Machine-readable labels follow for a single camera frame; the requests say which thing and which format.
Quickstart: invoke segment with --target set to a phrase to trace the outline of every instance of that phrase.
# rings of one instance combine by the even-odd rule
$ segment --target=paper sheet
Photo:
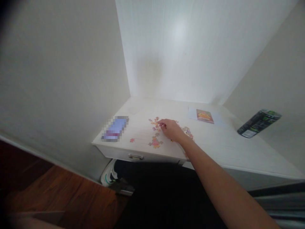
[[[210,123],[211,125],[226,126],[220,114],[192,107],[188,107],[188,118]]]

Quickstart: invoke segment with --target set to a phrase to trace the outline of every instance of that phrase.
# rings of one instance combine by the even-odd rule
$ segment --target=white cabinet
[[[218,114],[222,124],[189,119],[189,106]],[[198,146],[247,190],[295,183],[305,178],[259,134],[251,139],[239,135],[236,131],[243,123],[220,105],[131,97],[115,116],[129,117],[120,140],[103,142],[103,129],[92,142],[108,158],[179,164],[187,161],[181,146],[156,129],[155,118],[168,118],[178,121],[181,128],[188,128]]]
[[[185,162],[183,167],[194,169],[190,162]],[[283,177],[276,177],[264,175],[254,172],[241,171],[236,169],[224,168],[244,189],[252,191],[256,189],[271,188],[287,184],[295,184],[301,182],[298,179],[288,179]]]

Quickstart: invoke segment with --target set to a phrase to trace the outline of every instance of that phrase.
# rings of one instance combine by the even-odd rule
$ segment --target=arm
[[[229,229],[279,229],[247,191],[185,135],[175,121],[162,119],[159,124],[166,137],[183,147],[211,202]]]

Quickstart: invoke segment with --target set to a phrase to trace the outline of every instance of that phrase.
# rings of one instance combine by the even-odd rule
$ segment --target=white sneaker
[[[114,164],[117,160],[112,159],[101,175],[101,183],[104,187],[108,187],[118,179],[118,174],[114,171]]]

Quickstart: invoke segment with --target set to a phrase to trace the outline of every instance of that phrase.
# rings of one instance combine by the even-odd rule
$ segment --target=finger
[[[161,119],[158,123],[164,123],[167,124],[168,123],[168,119]]]

